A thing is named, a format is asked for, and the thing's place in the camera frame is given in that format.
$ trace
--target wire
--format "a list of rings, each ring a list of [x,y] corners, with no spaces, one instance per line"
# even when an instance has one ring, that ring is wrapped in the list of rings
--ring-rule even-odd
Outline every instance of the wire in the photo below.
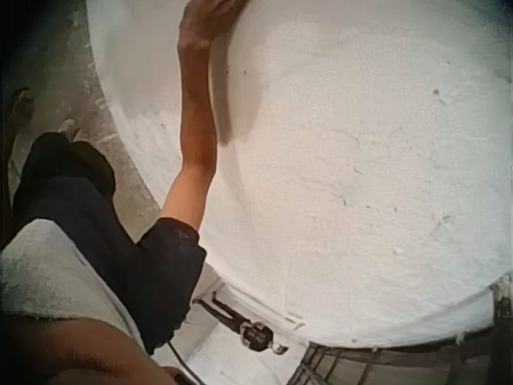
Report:
[[[173,354],[176,356],[176,359],[178,359],[178,362],[180,363],[180,365],[185,368],[185,370],[191,375],[191,377],[193,377],[198,382],[199,385],[207,385],[206,383],[201,381],[201,378],[198,377],[196,375],[196,373],[194,373],[192,371],[192,369],[187,365],[187,363],[185,363],[185,361],[178,354],[178,351],[176,351],[175,347],[169,341],[168,341],[168,346],[172,350]]]

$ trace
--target wrist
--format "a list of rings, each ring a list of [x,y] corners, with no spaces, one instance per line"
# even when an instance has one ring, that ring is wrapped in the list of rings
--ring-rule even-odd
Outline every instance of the wrist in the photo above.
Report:
[[[178,54],[183,55],[210,55],[212,42],[204,38],[197,38],[187,34],[180,34],[178,38]]]

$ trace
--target hand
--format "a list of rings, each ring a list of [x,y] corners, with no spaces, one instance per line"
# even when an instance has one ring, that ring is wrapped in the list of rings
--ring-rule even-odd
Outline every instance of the hand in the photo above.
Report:
[[[210,47],[228,32],[248,0],[190,0],[180,24],[179,46]]]

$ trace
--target forearm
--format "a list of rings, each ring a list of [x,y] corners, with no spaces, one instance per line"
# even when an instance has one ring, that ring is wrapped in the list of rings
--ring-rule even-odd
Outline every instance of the forearm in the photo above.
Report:
[[[217,162],[216,125],[208,86],[209,45],[179,44],[182,82],[180,145],[183,167],[213,173]]]

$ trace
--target shoe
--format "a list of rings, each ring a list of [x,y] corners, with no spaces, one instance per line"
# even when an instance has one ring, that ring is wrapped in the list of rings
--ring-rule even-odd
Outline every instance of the shoe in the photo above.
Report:
[[[79,134],[80,127],[77,127],[75,123],[75,119],[66,119],[64,120],[57,132],[59,134],[63,134],[68,142],[72,142],[75,140],[76,136]]]

